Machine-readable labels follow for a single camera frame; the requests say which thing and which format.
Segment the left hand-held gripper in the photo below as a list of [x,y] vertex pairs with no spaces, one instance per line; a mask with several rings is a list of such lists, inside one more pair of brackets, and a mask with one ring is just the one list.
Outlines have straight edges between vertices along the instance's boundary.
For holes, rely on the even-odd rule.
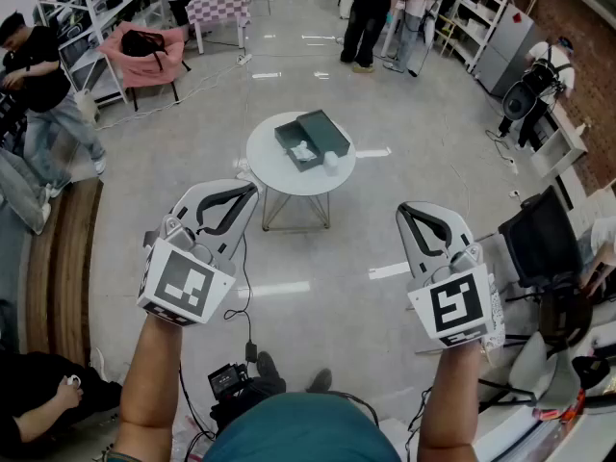
[[[217,226],[205,218],[230,201]],[[240,179],[188,189],[159,228],[144,235],[148,254],[137,305],[177,326],[207,323],[235,283],[232,258],[258,201],[256,185]]]

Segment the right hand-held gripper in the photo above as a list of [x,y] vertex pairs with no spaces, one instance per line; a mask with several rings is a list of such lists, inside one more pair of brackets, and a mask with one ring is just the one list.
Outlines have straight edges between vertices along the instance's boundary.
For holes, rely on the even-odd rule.
[[[397,207],[396,222],[411,285],[422,285],[408,298],[429,339],[457,347],[491,333],[489,274],[466,221],[438,204],[406,201]],[[447,253],[459,251],[448,264]]]

